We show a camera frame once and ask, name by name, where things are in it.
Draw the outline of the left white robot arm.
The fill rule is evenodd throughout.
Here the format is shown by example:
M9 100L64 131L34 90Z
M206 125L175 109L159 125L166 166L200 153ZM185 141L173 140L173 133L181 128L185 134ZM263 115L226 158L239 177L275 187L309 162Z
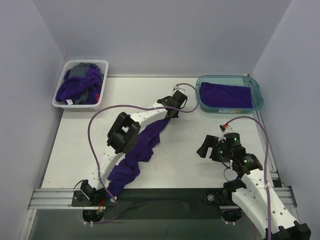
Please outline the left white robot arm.
M106 149L98 159L93 143L89 147L95 164L87 179L78 182L79 190L73 198L91 206L98 206L107 199L116 199L124 187L139 174L139 163L148 162L153 148L160 142L160 133L169 121L184 111L188 97L182 88L175 88L172 95L157 100L149 107L135 106L137 112L121 112L107 133Z

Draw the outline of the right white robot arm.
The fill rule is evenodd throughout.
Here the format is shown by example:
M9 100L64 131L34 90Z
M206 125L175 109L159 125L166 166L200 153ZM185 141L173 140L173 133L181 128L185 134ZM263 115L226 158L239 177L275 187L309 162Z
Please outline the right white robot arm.
M239 133L226 133L221 138L207 135L196 153L205 158L212 149L210 159L229 163L229 170L237 178L223 185L218 203L237 205L251 220L265 240L308 240L311 230L289 212L268 179L258 158L248 153L241 144Z

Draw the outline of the purple cloth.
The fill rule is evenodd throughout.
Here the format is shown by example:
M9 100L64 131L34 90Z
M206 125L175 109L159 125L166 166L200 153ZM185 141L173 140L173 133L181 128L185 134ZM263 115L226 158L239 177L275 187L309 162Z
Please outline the purple cloth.
M253 108L252 91L246 86L203 82L199 96L211 108Z

